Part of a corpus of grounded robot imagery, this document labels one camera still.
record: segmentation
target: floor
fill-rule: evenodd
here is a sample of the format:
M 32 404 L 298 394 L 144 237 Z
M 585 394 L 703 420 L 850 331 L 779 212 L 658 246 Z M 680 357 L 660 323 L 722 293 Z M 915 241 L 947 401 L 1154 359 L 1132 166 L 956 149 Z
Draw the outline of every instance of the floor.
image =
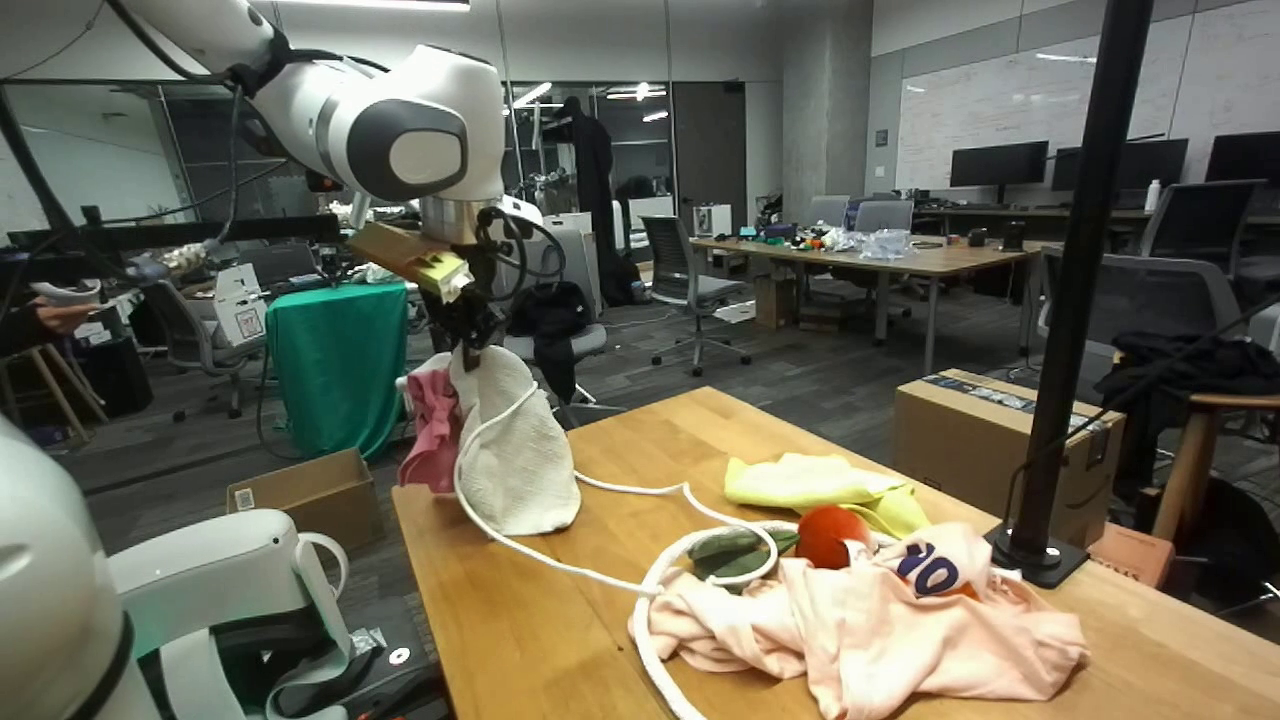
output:
M 708 343 L 708 373 L 699 382 L 690 377 L 686 351 L 667 351 L 676 330 L 690 330 L 680 310 L 607 310 L 612 347 L 581 364 L 581 384 L 591 388 L 607 414 L 712 384 L 834 446 L 893 465 L 893 394 L 920 377 L 925 347 L 920 300 L 898 293 L 893 306 L 915 311 L 898 317 L 886 343 L 874 343 L 874 311 L 861 311 L 861 306 L 843 306 L 853 311 L 814 306 L 801 330 L 779 331 L 758 323 L 717 330 L 739 347 L 753 347 L 753 364 L 737 364 L 737 357 Z M 999 300 L 999 293 L 947 288 L 938 370 L 1015 373 L 1024 364 L 1015 322 L 1022 310 Z M 426 357 L 429 340 L 416 331 L 411 364 Z M 269 394 L 269 401 L 251 404 L 239 420 L 229 420 L 204 401 L 213 394 L 207 377 L 178 377 L 157 364 L 152 394 L 157 401 L 144 414 L 99 426 L 86 448 L 65 457 L 108 553 L 217 515 L 229 509 L 224 489 L 232 479 L 294 460 L 279 404 Z M 405 670 L 429 670 L 434 675 L 434 636 L 422 619 L 402 534 L 387 514 L 402 451 L 405 446 L 373 460 L 387 543 L 357 558 L 340 608 L 351 628 L 382 628 L 387 648 L 408 648 L 416 664 Z M 1257 485 L 1275 514 L 1280 503 L 1273 495 L 1280 489 L 1273 485 L 1280 485 L 1280 472 L 1273 467 L 1270 460 L 1247 460 L 1242 465 L 1242 485 Z M 453 716 L 440 675 L 434 675 L 408 716 Z

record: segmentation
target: person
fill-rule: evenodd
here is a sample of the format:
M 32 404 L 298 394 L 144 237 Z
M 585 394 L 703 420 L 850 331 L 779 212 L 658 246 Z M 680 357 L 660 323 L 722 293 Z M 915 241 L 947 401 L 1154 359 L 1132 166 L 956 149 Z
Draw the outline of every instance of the person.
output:
M 0 317 L 0 357 L 53 343 L 57 335 L 75 331 L 91 322 L 99 306 L 30 306 L 22 311 Z
M 571 126 L 571 149 L 577 149 L 577 200 L 585 212 L 591 212 L 591 241 L 599 261 L 599 293 L 607 306 L 629 306 L 631 283 L 641 271 L 615 251 L 612 237 L 612 137 L 607 129 L 585 111 L 577 98 L 565 99 L 565 117 Z

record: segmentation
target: wooden desk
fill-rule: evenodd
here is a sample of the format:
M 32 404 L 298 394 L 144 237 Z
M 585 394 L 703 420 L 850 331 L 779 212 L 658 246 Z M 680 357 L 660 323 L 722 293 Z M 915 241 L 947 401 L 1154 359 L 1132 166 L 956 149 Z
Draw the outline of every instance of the wooden desk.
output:
M 792 246 L 758 246 L 758 241 L 690 241 L 697 268 L 690 271 L 693 283 L 703 271 L 703 251 L 727 251 L 727 258 L 758 258 L 758 261 L 779 261 L 779 266 L 822 266 L 822 268 L 853 268 L 853 271 L 876 271 L 881 295 L 893 278 L 920 278 L 930 283 L 930 311 L 925 311 L 925 377 L 933 373 L 938 357 L 938 300 L 945 278 L 984 271 L 999 266 L 1024 266 L 1024 311 L 1022 311 L 1022 343 L 1028 347 L 1034 323 L 1038 323 L 1038 293 L 1039 293 L 1039 248 L 1028 246 L 1024 251 L 1005 248 L 969 248 L 969 246 L 945 246 L 945 248 L 909 248 L 906 258 L 858 258 L 858 251 L 797 251 Z M 888 335 L 888 306 L 876 300 L 876 343 Z
M 779 451 L 841 448 L 726 394 L 697 388 L 577 427 L 571 451 L 577 467 L 591 475 L 693 479 L 699 499 L 727 509 L 722 499 L 727 457 L 761 465 Z M 961 499 L 920 493 L 938 521 L 993 526 Z M 426 489 L 398 489 L 393 503 L 455 716 L 667 716 L 629 641 L 631 597 L 520 559 Z M 680 499 L 585 489 L 571 534 L 533 543 L 641 580 L 658 553 L 693 528 L 703 521 Z M 1085 565 L 1049 600 L 1079 613 L 1087 636 L 1087 670 L 1052 704 L 911 700 L 906 716 L 1280 716 L 1275 644 L 1102 565 Z M 699 675 L 680 660 L 672 660 L 672 675 L 712 720 L 816 716 L 806 680 Z

